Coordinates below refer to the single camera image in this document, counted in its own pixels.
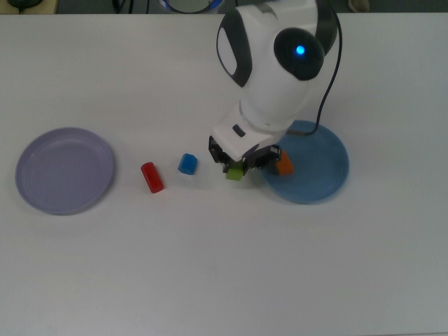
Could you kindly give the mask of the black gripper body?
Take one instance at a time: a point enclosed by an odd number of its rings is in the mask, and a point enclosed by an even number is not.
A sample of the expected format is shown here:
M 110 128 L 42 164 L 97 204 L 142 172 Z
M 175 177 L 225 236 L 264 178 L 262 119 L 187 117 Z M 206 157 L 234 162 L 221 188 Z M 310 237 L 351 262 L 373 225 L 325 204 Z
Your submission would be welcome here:
M 270 162 L 270 150 L 271 146 L 255 150 L 250 153 L 245 161 L 247 167 L 264 167 Z

